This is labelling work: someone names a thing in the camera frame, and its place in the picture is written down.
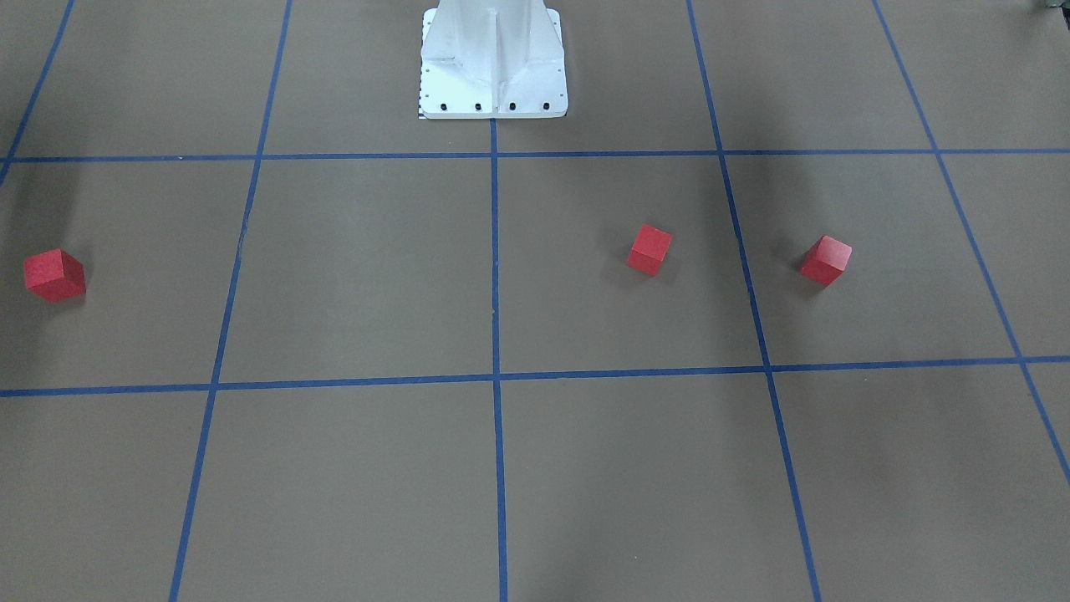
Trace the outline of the red block placed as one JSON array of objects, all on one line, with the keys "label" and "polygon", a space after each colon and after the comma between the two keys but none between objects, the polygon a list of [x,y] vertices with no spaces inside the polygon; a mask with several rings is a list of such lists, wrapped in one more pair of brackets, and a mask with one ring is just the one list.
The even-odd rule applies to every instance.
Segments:
[{"label": "red block placed", "polygon": [[851,245],[830,236],[821,236],[802,256],[799,273],[817,285],[832,285],[846,271],[853,254]]},{"label": "red block placed", "polygon": [[24,259],[22,277],[27,290],[50,304],[83,296],[87,291],[85,264],[62,248]]},{"label": "red block placed", "polygon": [[656,277],[664,264],[674,236],[649,223],[643,223],[635,236],[626,257],[626,264],[633,271],[642,272],[647,277]]}]

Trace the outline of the white pedestal column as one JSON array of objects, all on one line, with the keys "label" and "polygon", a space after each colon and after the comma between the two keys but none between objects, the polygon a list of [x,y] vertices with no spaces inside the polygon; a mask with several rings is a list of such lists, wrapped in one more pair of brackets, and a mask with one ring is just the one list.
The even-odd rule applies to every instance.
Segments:
[{"label": "white pedestal column", "polygon": [[568,113],[564,34],[542,1],[440,1],[424,11],[418,115],[554,119]]}]

